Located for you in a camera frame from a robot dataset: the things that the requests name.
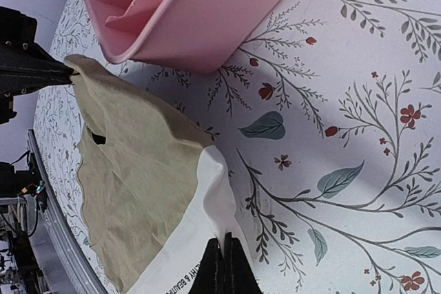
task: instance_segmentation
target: white fabric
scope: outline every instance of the white fabric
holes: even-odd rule
[[[198,189],[181,223],[127,294],[188,293],[213,233],[222,249],[225,234],[231,232],[251,261],[245,236],[234,217],[236,202],[228,168],[215,146],[202,151],[197,176]]]

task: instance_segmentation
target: white wall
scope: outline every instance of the white wall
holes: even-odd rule
[[[19,10],[38,21],[36,42],[49,50],[66,0],[0,0],[0,6]],[[34,122],[37,94],[16,97],[18,113],[9,123],[0,125],[0,161],[12,162],[26,150],[28,130]]]

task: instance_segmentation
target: fabric hole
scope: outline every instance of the fabric hole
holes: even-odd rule
[[[104,145],[105,144],[105,137],[94,134],[93,132],[92,132],[92,139],[94,140],[94,142],[97,145]]]

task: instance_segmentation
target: floral tablecloth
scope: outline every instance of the floral tablecloth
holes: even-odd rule
[[[265,293],[441,293],[441,0],[282,0],[208,76],[110,65],[83,0],[68,0],[52,54],[71,53],[216,141]],[[115,293],[81,219],[82,124],[71,87],[40,93],[34,128],[51,183]]]

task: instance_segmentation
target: cloth fold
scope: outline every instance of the cloth fold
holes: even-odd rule
[[[107,277],[126,293],[181,222],[198,186],[200,154],[212,141],[95,60],[73,55],[65,64],[79,73],[71,79],[85,121],[77,174],[83,219]]]

